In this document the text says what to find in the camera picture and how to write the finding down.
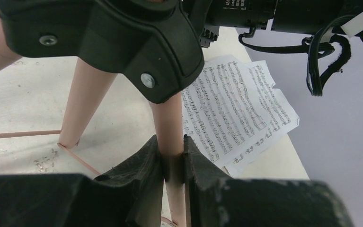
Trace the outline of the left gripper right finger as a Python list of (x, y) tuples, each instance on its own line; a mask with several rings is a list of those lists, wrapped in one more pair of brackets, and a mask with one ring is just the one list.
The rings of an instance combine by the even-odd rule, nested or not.
[(184, 137), (189, 227), (351, 227), (338, 195), (324, 182), (234, 179)]

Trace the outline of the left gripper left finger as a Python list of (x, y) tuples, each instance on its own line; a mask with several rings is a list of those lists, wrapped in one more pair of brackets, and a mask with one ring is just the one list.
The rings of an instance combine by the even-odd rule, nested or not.
[(163, 174), (157, 137), (94, 179), (0, 175), (0, 227), (158, 227)]

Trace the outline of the pink folding music stand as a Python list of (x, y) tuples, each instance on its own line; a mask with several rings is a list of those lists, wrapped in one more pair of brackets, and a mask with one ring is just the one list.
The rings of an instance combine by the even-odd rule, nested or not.
[(63, 122), (72, 148), (117, 74), (151, 103), (172, 221), (187, 225), (181, 91), (201, 73), (199, 36), (209, 0), (0, 0), (0, 71), (22, 57), (78, 57), (68, 104), (86, 111)]

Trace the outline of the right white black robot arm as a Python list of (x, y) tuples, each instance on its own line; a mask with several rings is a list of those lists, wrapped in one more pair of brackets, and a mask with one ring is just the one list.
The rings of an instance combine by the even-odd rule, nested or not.
[[(205, 48), (217, 40), (224, 26), (244, 28), (239, 42), (255, 51), (306, 53), (306, 83), (313, 96), (322, 96), (331, 75), (350, 60), (348, 39), (356, 36), (363, 42), (363, 0), (185, 0), (182, 4)], [(245, 42), (269, 26), (272, 31), (305, 37), (297, 46), (261, 47)]]

